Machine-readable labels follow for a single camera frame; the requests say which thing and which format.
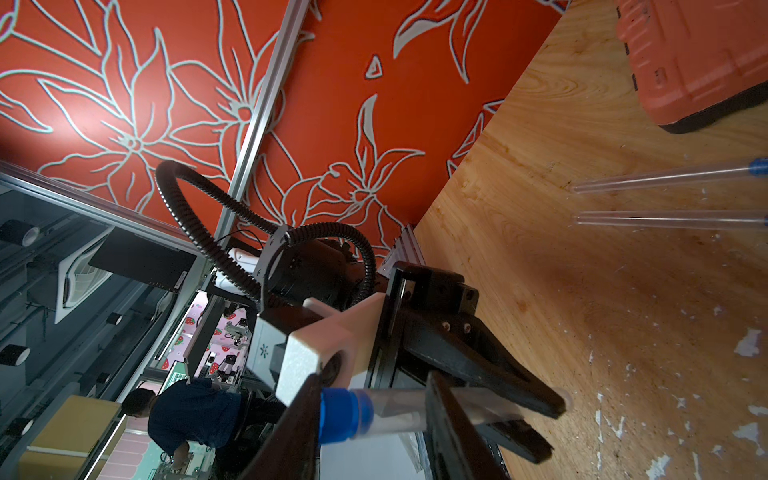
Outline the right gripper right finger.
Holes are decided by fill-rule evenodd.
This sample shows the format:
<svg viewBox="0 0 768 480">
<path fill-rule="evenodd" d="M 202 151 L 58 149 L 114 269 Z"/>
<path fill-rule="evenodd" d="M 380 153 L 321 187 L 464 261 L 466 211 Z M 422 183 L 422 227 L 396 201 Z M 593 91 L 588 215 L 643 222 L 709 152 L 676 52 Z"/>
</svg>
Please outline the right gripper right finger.
<svg viewBox="0 0 768 480">
<path fill-rule="evenodd" d="M 443 376 L 430 372 L 425 390 L 426 448 L 432 477 L 507 479 Z"/>
</svg>

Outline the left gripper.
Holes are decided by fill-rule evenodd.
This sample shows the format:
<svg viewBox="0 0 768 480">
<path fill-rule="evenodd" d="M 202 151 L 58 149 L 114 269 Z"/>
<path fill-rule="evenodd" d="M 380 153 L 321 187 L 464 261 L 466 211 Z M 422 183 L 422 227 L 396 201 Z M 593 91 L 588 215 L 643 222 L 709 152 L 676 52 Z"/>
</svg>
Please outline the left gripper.
<svg viewBox="0 0 768 480">
<path fill-rule="evenodd" d="M 479 330 L 480 350 L 463 340 L 473 330 L 462 314 L 474 315 L 476 288 L 462 275 L 405 261 L 390 270 L 384 305 L 363 386 L 417 388 L 432 370 L 557 419 L 566 401 L 524 368 L 487 329 Z M 549 442 L 524 420 L 477 426 L 486 440 L 533 464 L 552 457 Z"/>
</svg>

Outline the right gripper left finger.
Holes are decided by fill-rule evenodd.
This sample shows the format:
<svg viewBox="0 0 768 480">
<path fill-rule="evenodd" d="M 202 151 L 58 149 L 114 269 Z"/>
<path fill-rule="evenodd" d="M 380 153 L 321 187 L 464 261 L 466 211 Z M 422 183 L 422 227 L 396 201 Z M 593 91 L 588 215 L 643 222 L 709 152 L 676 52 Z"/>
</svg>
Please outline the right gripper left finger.
<svg viewBox="0 0 768 480">
<path fill-rule="evenodd" d="M 239 479 L 318 478 L 321 394 L 319 375 L 309 375 Z"/>
</svg>

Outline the blue stopper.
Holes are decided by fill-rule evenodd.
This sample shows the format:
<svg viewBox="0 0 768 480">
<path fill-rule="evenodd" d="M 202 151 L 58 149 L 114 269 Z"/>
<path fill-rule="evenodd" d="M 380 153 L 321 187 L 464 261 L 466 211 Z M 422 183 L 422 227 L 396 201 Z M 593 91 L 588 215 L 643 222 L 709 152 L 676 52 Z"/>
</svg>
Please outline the blue stopper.
<svg viewBox="0 0 768 480">
<path fill-rule="evenodd" d="M 324 388 L 321 393 L 319 443 L 345 442 L 364 436 L 374 421 L 367 390 Z"/>
<path fill-rule="evenodd" d="M 761 178 L 768 176 L 768 159 L 757 158 L 748 165 L 748 172 L 751 176 Z"/>
</svg>

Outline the clear test tube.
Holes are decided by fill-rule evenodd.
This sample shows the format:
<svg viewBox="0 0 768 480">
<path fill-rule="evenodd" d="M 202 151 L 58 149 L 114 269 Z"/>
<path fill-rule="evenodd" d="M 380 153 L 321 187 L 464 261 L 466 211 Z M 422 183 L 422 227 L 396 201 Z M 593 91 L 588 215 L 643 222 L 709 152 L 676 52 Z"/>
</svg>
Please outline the clear test tube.
<svg viewBox="0 0 768 480">
<path fill-rule="evenodd" d="M 571 190 L 577 194 L 587 194 L 646 189 L 662 186 L 667 187 L 673 185 L 703 183 L 719 180 L 757 178 L 751 176 L 748 172 L 748 165 L 753 160 L 740 160 L 736 162 L 688 166 L 660 172 L 591 180 L 581 184 L 572 185 Z"/>
<path fill-rule="evenodd" d="M 516 420 L 544 419 L 531 408 L 492 392 L 487 388 L 451 387 L 452 405 L 471 425 L 490 425 Z M 351 438 L 367 438 L 388 434 L 425 432 L 436 417 L 433 410 L 442 399 L 430 389 L 360 389 L 354 390 L 359 420 Z"/>
<path fill-rule="evenodd" d="M 738 210 L 585 211 L 576 224 L 637 228 L 700 230 L 766 230 L 767 213 Z"/>
</svg>

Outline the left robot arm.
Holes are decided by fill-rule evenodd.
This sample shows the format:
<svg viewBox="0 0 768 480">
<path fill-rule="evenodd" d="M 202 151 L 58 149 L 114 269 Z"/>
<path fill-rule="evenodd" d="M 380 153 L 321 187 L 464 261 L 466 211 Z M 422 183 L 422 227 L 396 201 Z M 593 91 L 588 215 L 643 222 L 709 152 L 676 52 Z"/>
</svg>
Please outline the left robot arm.
<svg viewBox="0 0 768 480">
<path fill-rule="evenodd" d="M 190 167 L 156 171 L 182 231 L 253 302 L 250 370 L 286 405 L 249 474 L 307 478 L 336 446 L 422 435 L 437 479 L 501 478 L 490 445 L 535 464 L 552 448 L 527 422 L 567 401 L 477 318 L 479 294 L 456 273 L 397 262 L 377 270 L 355 227 L 276 225 Z"/>
</svg>

